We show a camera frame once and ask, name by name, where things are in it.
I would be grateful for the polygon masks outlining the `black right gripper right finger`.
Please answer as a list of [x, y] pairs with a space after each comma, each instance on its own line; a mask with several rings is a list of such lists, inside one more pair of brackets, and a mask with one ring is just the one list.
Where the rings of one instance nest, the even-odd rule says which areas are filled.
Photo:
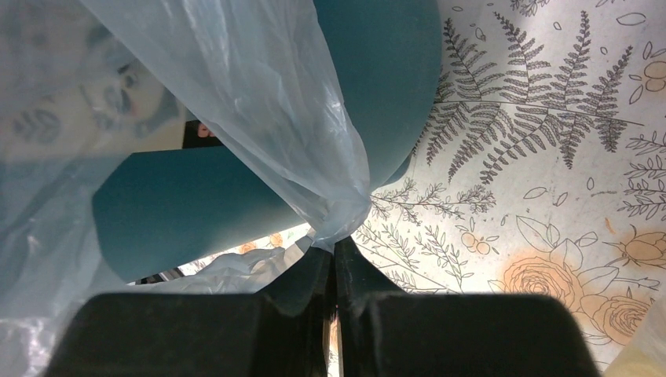
[[335, 246], [343, 376], [596, 376], [569, 311], [546, 295], [409, 294], [351, 238]]

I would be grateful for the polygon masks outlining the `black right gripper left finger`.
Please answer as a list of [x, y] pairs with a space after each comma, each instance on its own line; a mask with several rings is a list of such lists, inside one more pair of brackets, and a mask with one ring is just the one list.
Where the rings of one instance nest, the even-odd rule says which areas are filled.
[[311, 247], [254, 294], [103, 294], [74, 316], [48, 376], [324, 376], [332, 255]]

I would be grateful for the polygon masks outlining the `light blue plastic trash bag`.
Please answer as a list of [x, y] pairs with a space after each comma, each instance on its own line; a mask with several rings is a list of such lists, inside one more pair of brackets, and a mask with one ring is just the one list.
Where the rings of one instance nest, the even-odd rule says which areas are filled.
[[[369, 211], [368, 160], [311, 1], [4, 1], [85, 9], [315, 231], [325, 250]], [[1, 160], [1, 373], [37, 376], [94, 294], [93, 194], [131, 152]]]

